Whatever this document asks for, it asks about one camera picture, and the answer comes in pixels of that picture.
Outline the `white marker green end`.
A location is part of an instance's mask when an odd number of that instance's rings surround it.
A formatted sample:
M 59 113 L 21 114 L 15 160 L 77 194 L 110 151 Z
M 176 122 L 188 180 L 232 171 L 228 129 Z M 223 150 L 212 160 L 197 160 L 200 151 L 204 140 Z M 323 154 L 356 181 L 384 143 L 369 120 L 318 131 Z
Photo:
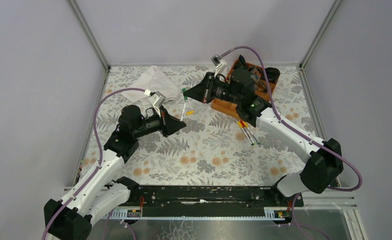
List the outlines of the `white marker green end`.
M 181 112 L 181 116 L 180 116 L 180 121 L 183 121 L 183 117 L 184 117 L 184 113 L 185 113 L 185 109 L 186 109 L 186 104 L 187 104 L 187 99 L 184 98 L 184 104 L 183 104 L 183 108 L 182 108 L 182 112 Z

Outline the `green pen cap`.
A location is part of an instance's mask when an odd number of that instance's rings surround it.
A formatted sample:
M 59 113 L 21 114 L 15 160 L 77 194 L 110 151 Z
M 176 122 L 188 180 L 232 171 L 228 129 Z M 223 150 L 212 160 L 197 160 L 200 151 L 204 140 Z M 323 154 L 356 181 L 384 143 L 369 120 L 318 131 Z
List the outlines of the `green pen cap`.
M 184 101 L 187 101 L 187 96 L 185 95 L 185 92 L 186 92 L 186 89 L 185 89 L 185 88 L 182 88 L 182 93 L 183 93 Z

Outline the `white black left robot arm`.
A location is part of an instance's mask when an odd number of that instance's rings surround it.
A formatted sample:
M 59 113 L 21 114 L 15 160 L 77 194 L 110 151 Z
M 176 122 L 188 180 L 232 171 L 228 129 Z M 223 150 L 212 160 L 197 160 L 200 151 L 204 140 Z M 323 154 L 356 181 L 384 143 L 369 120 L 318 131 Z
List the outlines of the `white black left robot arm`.
M 116 129 L 103 146 L 99 163 L 93 165 L 60 200 L 50 199 L 45 204 L 46 228 L 42 238 L 51 234 L 61 240 L 87 239 L 101 218 L 133 198 L 132 193 L 138 184 L 130 179 L 124 184 L 113 184 L 105 193 L 100 191 L 137 150 L 138 139 L 154 132 L 168 137 L 185 127 L 183 121 L 168 114 L 163 106 L 149 117 L 143 117 L 136 105 L 124 107 Z

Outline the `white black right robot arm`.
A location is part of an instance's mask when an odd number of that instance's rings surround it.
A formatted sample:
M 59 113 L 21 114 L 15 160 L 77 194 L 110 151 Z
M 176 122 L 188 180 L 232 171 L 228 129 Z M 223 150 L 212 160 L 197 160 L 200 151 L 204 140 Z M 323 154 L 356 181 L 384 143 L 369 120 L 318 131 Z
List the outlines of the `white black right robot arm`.
M 183 95 L 205 104 L 213 99 L 236 104 L 240 119 L 271 134 L 294 152 L 305 167 L 274 184 L 285 197 L 304 191 L 321 194 L 343 171 L 339 142 L 309 135 L 292 122 L 286 122 L 270 102 L 255 93 L 255 81 L 246 70 L 234 70 L 230 82 L 223 82 L 215 73 L 207 72 L 199 84 Z

